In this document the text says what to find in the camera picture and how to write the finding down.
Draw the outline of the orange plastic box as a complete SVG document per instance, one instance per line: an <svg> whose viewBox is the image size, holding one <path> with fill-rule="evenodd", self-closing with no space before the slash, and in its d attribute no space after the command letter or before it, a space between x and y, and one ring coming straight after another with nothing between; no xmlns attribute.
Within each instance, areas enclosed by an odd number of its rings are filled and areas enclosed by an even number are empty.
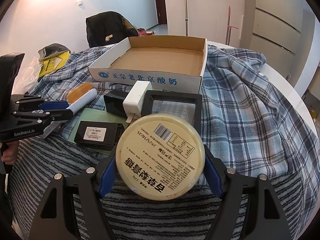
<svg viewBox="0 0 320 240"><path fill-rule="evenodd" d="M67 101L69 103L74 103L91 89L93 89L93 87L90 82L83 83L73 90L69 91L69 93L67 94Z"/></svg>

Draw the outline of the white remote control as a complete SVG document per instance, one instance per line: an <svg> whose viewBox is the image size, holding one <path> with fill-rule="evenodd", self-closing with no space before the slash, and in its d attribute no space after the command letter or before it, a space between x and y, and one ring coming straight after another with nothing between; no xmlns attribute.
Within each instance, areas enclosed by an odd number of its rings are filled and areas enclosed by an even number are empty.
<svg viewBox="0 0 320 240"><path fill-rule="evenodd" d="M89 104L91 101L93 101L97 96L97 90L95 88L92 88L87 93L82 95L78 100L76 100L74 103L71 103L66 109L69 109L73 112L73 115L75 115L80 109L82 109L85 105ZM45 139L55 131L62 123L67 122L67 120L63 121L53 121L48 127L44 129L44 132L42 135L40 135L41 138Z"/></svg>

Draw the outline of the black box white label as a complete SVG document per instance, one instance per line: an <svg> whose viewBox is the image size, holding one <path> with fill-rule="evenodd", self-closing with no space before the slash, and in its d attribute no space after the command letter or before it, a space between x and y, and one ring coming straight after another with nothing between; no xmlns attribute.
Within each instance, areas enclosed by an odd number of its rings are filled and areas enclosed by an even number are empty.
<svg viewBox="0 0 320 240"><path fill-rule="evenodd" d="M86 148L111 151L124 131L121 123L80 121L74 142Z"/></svg>

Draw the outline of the small black box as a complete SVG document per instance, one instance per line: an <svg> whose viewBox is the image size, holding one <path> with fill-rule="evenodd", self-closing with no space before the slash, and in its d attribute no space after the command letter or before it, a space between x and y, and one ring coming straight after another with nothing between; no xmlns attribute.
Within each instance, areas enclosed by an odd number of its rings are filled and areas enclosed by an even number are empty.
<svg viewBox="0 0 320 240"><path fill-rule="evenodd" d="M122 118L127 118L125 109L123 107L123 102L127 97L127 95L128 95L128 92L123 92L115 89L107 92L103 96L106 111L110 114L114 114Z"/></svg>

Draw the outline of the white power adapter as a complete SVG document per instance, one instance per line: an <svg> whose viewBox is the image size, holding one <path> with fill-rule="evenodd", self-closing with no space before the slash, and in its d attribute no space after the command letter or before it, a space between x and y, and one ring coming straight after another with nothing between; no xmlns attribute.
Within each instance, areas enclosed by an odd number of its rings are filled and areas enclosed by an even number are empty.
<svg viewBox="0 0 320 240"><path fill-rule="evenodd" d="M136 81L123 101L123 107L127 116L126 123L130 124L142 116L144 96L147 90L152 90L150 81Z"/></svg>

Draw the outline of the round cream lidded container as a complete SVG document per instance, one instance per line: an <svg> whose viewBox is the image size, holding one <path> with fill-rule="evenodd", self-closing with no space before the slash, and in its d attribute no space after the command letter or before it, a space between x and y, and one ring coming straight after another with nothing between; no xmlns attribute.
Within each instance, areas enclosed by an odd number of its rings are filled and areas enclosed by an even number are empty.
<svg viewBox="0 0 320 240"><path fill-rule="evenodd" d="M199 181L204 163L199 133L170 114L139 118L125 129L116 148L122 180L150 200L172 200L187 193Z"/></svg>

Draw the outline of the black square display frame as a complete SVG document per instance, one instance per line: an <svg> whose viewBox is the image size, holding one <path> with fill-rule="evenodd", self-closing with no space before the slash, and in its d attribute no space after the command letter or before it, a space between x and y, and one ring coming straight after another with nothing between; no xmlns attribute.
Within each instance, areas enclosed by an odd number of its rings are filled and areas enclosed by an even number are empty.
<svg viewBox="0 0 320 240"><path fill-rule="evenodd" d="M147 90L142 116L163 113L182 118L201 133L202 95Z"/></svg>

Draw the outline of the clear plastic bag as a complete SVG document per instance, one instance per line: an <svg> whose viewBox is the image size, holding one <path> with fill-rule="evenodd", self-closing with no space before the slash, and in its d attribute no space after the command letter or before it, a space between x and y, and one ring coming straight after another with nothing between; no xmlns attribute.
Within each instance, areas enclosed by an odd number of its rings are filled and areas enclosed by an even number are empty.
<svg viewBox="0 0 320 240"><path fill-rule="evenodd" d="M21 66L14 81L12 94L29 93L38 84L40 70L41 64L37 57L34 57L28 66Z"/></svg>

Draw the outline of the grey pouch bag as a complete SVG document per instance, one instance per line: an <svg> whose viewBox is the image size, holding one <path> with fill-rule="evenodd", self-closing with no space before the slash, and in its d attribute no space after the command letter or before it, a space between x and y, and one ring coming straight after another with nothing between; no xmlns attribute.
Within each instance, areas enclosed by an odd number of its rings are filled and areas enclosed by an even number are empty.
<svg viewBox="0 0 320 240"><path fill-rule="evenodd" d="M40 62L46 61L47 59L50 59L51 57L56 57L57 55L60 55L60 54L65 53L67 51L70 52L70 50L62 44L59 44L59 43L50 44L50 45L45 46L44 48L42 48L38 51L38 54L40 56L39 61Z"/></svg>

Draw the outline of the black jacket on chair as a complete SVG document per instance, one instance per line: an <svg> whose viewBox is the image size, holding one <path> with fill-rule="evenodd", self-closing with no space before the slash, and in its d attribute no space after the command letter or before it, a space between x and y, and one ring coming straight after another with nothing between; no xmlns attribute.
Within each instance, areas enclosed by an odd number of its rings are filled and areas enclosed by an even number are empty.
<svg viewBox="0 0 320 240"><path fill-rule="evenodd" d="M107 11L86 18L86 34L89 48L93 48L138 36L138 31L120 13Z"/></svg>

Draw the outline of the red items on floor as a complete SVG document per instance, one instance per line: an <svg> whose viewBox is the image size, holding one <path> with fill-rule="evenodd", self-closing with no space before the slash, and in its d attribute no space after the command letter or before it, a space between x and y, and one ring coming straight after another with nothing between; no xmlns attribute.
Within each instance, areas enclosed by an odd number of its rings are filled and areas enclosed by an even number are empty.
<svg viewBox="0 0 320 240"><path fill-rule="evenodd" d="M147 31L143 28L138 28L137 32L138 32L138 36L151 36L155 34L154 31Z"/></svg>

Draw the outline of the white cardboard tray box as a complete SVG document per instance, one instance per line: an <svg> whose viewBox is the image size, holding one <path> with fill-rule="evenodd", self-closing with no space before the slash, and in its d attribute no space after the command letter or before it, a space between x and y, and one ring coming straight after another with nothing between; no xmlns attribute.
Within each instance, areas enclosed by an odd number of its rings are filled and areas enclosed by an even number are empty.
<svg viewBox="0 0 320 240"><path fill-rule="evenodd" d="M99 82L134 85L136 81L149 81L154 89L198 94L207 54L205 38L128 37L94 60L88 70Z"/></svg>

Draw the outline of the dark red door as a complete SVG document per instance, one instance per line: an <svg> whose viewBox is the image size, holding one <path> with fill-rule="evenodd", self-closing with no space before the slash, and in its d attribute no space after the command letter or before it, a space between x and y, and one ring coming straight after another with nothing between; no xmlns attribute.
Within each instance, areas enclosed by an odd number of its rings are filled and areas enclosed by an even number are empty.
<svg viewBox="0 0 320 240"><path fill-rule="evenodd" d="M155 0L156 10L157 10L157 18L159 24L167 24L167 12L165 0Z"/></svg>

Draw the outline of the wall light switch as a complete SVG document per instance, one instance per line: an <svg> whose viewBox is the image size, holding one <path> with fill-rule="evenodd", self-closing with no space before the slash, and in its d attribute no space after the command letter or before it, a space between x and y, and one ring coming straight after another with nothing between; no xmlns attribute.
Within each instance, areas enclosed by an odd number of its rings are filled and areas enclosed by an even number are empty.
<svg viewBox="0 0 320 240"><path fill-rule="evenodd" d="M77 4L78 4L79 7L82 7L84 5L82 0L77 0Z"/></svg>

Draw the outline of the red handled broom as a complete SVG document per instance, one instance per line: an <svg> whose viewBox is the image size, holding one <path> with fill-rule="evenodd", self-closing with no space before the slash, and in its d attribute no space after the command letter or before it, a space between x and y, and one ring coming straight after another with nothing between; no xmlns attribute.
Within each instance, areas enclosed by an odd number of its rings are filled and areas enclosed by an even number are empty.
<svg viewBox="0 0 320 240"><path fill-rule="evenodd" d="M228 18L227 18L227 31L226 31L226 39L225 44L229 45L231 41L231 32L232 29L238 29L238 27L231 25L231 7L228 7Z"/></svg>

